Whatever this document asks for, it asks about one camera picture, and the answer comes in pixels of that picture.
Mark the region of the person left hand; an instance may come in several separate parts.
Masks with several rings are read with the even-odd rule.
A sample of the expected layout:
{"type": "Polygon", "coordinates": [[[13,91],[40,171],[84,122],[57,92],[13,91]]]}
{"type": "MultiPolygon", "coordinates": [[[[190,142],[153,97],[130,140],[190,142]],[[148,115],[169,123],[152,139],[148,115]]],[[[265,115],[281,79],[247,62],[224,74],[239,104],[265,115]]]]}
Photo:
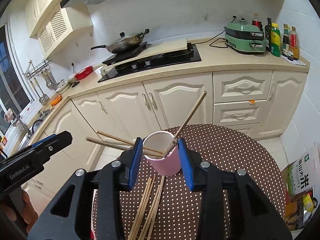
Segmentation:
{"type": "MultiPolygon", "coordinates": [[[[24,222],[27,224],[26,232],[29,233],[33,225],[38,219],[38,214],[34,210],[32,203],[30,201],[30,197],[24,189],[21,189],[22,199],[24,201],[24,209],[22,211],[21,217],[24,219],[24,222]]],[[[17,219],[15,211],[6,206],[3,202],[1,202],[1,209],[4,211],[6,216],[10,221],[15,221],[17,219]]]]}

